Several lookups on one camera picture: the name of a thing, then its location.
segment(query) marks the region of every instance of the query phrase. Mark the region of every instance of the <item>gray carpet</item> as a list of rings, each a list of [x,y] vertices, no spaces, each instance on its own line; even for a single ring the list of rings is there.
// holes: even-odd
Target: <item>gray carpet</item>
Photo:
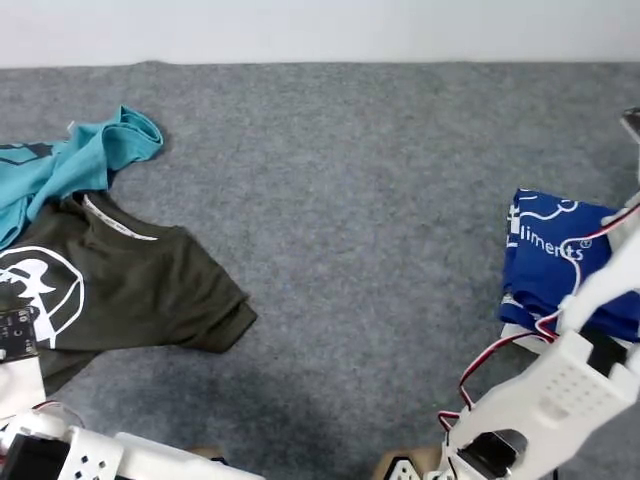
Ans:
[[[366,479],[439,441],[456,380],[496,338],[516,187],[620,205],[637,148],[618,124],[640,65],[169,66],[0,72],[5,142],[64,137],[127,103],[162,125],[120,205],[187,226],[252,296],[227,354],[106,353],[56,397],[98,431],[221,444],[272,480]],[[531,360],[513,348],[472,393]],[[640,409],[565,479],[640,477]]]

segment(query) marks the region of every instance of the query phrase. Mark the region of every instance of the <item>olive green t-shirt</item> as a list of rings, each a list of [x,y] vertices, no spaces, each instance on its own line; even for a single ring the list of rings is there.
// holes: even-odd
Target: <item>olive green t-shirt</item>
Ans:
[[[224,352],[256,319],[246,300],[184,228],[141,222],[106,193],[47,204],[0,251],[0,310],[37,309],[48,393],[105,350]]]

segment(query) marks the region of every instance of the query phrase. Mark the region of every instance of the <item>white graphic print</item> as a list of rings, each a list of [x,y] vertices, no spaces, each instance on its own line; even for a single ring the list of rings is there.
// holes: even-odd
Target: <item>white graphic print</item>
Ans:
[[[56,338],[75,322],[84,305],[82,274],[58,253],[37,246],[0,252],[0,298],[34,307],[36,339]]]

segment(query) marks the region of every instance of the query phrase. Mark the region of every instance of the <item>black wire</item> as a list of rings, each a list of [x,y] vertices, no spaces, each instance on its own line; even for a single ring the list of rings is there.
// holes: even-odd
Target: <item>black wire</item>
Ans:
[[[449,449],[449,432],[447,432],[447,445],[446,445],[446,447],[447,447],[447,449]],[[447,462],[449,462],[449,468],[453,472],[453,478],[455,478],[455,480],[458,480],[458,472],[456,471],[456,468],[453,466],[453,462],[451,461],[451,457],[449,456],[448,452],[447,452]]]

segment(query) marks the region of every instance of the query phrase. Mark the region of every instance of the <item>blue t-shirt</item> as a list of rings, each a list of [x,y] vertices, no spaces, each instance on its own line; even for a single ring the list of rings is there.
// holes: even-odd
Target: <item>blue t-shirt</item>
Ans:
[[[121,106],[104,123],[78,125],[67,141],[0,145],[0,250],[48,198],[107,190],[108,170],[149,160],[163,143],[151,120]]]
[[[571,293],[575,268],[563,258],[560,245],[600,228],[607,207],[519,189],[509,210],[503,289],[512,301],[502,303],[504,321],[533,328],[534,315],[548,315]],[[582,281],[611,257],[606,236],[569,242],[565,253],[579,265]],[[628,292],[599,308],[589,324],[624,338],[637,340],[640,296]]]

